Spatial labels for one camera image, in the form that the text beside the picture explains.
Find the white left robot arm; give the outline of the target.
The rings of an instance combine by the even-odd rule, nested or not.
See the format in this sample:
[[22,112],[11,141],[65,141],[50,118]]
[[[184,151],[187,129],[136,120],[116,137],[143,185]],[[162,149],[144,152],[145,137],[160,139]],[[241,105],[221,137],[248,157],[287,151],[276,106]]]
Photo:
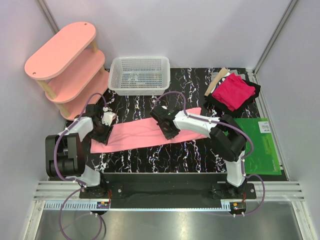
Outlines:
[[112,196],[104,175],[86,164],[83,140],[104,145],[115,124],[116,114],[106,107],[89,104],[62,132],[45,138],[45,167],[49,178],[73,181],[90,197]]

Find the light pink t-shirt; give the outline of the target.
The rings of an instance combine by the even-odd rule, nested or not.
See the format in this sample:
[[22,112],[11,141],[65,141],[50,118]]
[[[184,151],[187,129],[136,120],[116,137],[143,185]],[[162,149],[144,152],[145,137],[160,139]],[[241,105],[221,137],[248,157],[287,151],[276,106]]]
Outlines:
[[190,130],[181,130],[177,136],[167,140],[157,125],[156,120],[149,117],[115,124],[108,138],[107,144],[92,140],[90,152],[92,154],[114,153],[205,138],[206,136],[203,134],[192,132]]

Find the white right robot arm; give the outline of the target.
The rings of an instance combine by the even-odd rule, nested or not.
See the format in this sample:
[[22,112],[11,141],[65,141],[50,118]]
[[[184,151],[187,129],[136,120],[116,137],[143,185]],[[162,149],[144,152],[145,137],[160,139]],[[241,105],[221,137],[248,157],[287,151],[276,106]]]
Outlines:
[[183,130],[188,130],[209,138],[219,157],[225,162],[226,183],[212,187],[215,199],[244,199],[247,184],[244,173],[244,156],[247,140],[234,119],[205,117],[175,108],[155,106],[150,116],[156,121],[167,140],[175,138]]

